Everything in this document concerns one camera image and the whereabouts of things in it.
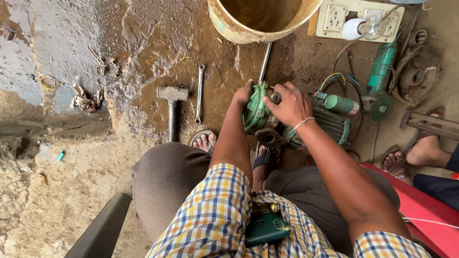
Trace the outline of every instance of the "green phone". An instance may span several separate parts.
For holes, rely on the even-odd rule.
[[[261,209],[252,212],[245,235],[246,247],[252,247],[290,236],[290,227],[280,212]]]

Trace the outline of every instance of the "dark blue trousers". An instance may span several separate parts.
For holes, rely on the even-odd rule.
[[[459,144],[445,169],[459,172]],[[459,212],[459,180],[417,174],[414,176],[413,186]]]

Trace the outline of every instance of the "cracked concrete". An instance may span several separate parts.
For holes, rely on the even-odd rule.
[[[11,57],[6,58],[7,64],[0,63],[1,68],[11,66],[21,72],[15,79],[0,74],[0,130],[2,135],[11,135],[0,138],[0,173],[7,179],[1,182],[0,223],[6,222],[0,227],[0,258],[63,257],[112,196],[132,191],[131,167],[155,141],[167,139],[168,105],[156,98],[156,87],[190,89],[189,101],[180,103],[178,119],[179,140],[187,144],[202,129],[220,131],[232,94],[248,79],[258,78],[265,52],[264,45],[235,45],[225,40],[213,27],[207,3],[201,0],[0,0],[0,7],[11,14],[0,15],[0,26],[24,32],[13,42],[0,38],[0,57],[5,49],[22,44],[20,53],[19,49],[12,53],[27,64],[22,71],[22,67],[14,68]],[[448,13],[442,7],[433,8],[422,11],[419,20],[427,17],[434,24],[441,20],[440,13]],[[446,40],[443,25],[422,24],[445,39],[428,44],[433,49],[440,45],[449,56],[450,67],[445,69],[442,86],[437,85],[442,92],[426,99],[421,107],[427,108],[440,99],[453,101],[445,96],[451,92],[445,87],[455,85],[457,79],[451,70],[456,65],[451,42],[456,41]],[[303,92],[310,92],[330,74],[346,42],[308,37],[306,31],[307,26],[302,26],[273,44],[266,71],[270,84],[292,80]],[[109,65],[107,75],[96,73],[99,63],[88,46]],[[362,85],[378,46],[358,42],[351,49],[354,74]],[[189,58],[181,60],[184,54]],[[202,124],[195,125],[199,64],[206,69]],[[337,64],[340,69],[347,70],[344,59]],[[53,76],[62,84],[47,91],[30,73]],[[74,96],[70,84],[77,74],[78,83],[90,96],[104,89],[105,100],[93,114],[68,108]],[[10,88],[9,82],[24,90]],[[26,93],[35,94],[32,103],[24,97]],[[455,110],[454,104],[448,105]],[[394,114],[381,125],[387,133],[378,140],[378,157],[386,145],[393,144],[389,139],[393,135],[400,136],[400,144],[410,136],[409,131],[397,131],[403,111],[402,105],[396,105]],[[448,111],[447,118],[459,120]],[[350,146],[362,160],[368,159],[371,135],[371,123],[364,118]],[[29,139],[31,149],[40,146],[35,164],[16,157],[14,150],[21,149],[23,139]],[[248,139],[255,147],[254,138]],[[56,163],[61,150],[66,154]],[[27,164],[31,164],[30,174],[20,169]],[[47,186],[40,187],[38,174],[48,178]],[[113,256],[142,257],[151,244],[132,205]]]

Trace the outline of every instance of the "hammer handle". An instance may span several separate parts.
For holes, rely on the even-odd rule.
[[[175,141],[175,129],[177,120],[177,101],[168,101],[169,104],[169,142]]]

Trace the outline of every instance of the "brown trousers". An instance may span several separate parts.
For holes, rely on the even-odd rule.
[[[203,150],[172,142],[151,148],[137,162],[134,202],[152,242],[165,231],[186,197],[204,179],[210,158]],[[373,170],[366,172],[398,209],[400,200],[391,184]],[[267,178],[265,189],[286,198],[309,215],[336,251],[352,255],[347,224],[317,167],[275,170]]]

